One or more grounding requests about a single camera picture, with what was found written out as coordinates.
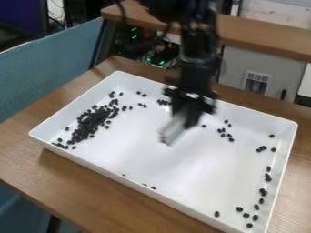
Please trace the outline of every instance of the wooden shelf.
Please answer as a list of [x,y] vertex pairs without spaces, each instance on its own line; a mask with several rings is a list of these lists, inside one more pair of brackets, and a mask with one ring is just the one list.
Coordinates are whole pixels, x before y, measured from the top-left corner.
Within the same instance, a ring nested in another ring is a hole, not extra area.
[[[139,3],[127,0],[123,6],[129,25],[164,30],[166,24],[153,18]],[[121,22],[121,13],[116,5],[104,8],[102,17]],[[174,25],[171,33],[178,35],[179,26]],[[311,30],[219,15],[218,34],[220,42],[228,46],[311,62]]]

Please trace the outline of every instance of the blue partition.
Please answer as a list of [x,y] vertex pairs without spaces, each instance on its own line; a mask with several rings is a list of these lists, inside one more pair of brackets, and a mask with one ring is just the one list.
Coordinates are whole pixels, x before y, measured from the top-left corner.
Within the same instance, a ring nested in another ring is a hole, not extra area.
[[[98,18],[0,53],[0,124],[86,72],[101,24]],[[0,232],[46,233],[49,219],[49,213],[0,185]],[[66,223],[59,230],[77,232]]]

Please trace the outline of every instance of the white plastic tray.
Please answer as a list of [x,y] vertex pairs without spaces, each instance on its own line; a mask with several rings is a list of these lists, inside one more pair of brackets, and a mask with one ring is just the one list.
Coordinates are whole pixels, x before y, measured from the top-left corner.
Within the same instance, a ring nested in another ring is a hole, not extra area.
[[[206,128],[195,127],[168,147],[159,142],[157,134],[170,118],[169,106],[156,103],[157,99],[166,99],[161,94],[163,87],[142,77],[114,72],[29,135],[47,149],[215,228],[225,232],[266,232],[297,123],[219,101],[215,116],[202,117],[200,124],[206,124]],[[77,126],[76,118],[94,104],[107,104],[112,91],[123,92],[123,96],[116,95],[120,105],[134,109],[121,112],[110,129],[100,128],[94,138],[77,143],[75,150],[51,144],[59,137],[69,139]],[[148,96],[141,97],[136,91]],[[227,127],[226,119],[232,127]],[[220,137],[217,129],[223,127],[233,135],[234,143]],[[268,150],[257,153],[260,146]],[[277,149],[275,153],[270,151],[272,147]],[[265,182],[266,166],[272,168],[269,183]],[[261,198],[261,187],[268,194],[256,211],[254,204]],[[243,213],[251,217],[243,218],[236,207],[242,207]],[[214,217],[215,211],[219,211],[219,218]],[[259,216],[257,222],[252,220],[254,214]],[[247,223],[254,226],[249,229]]]

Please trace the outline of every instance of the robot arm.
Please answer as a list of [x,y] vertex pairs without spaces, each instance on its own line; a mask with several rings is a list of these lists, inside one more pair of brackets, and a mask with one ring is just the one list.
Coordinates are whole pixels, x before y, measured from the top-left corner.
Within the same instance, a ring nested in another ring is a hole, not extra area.
[[172,99],[172,120],[160,130],[160,140],[172,145],[202,114],[214,114],[217,94],[210,80],[216,72],[216,0],[138,0],[149,13],[181,25],[181,74],[165,95]]

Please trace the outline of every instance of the cable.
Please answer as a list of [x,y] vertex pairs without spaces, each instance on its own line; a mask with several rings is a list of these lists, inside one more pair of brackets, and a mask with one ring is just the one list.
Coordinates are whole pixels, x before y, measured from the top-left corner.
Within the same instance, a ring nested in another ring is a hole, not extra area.
[[65,29],[65,26],[62,25],[58,20],[52,18],[51,16],[49,16],[49,18],[50,18],[52,21],[54,21],[55,23],[57,23],[58,25],[60,25],[63,29]]
[[63,7],[62,6],[60,6],[60,5],[58,5],[54,0],[51,0],[51,2],[52,3],[54,3],[54,5],[56,5],[57,7],[59,7],[59,8],[62,8],[63,9]]

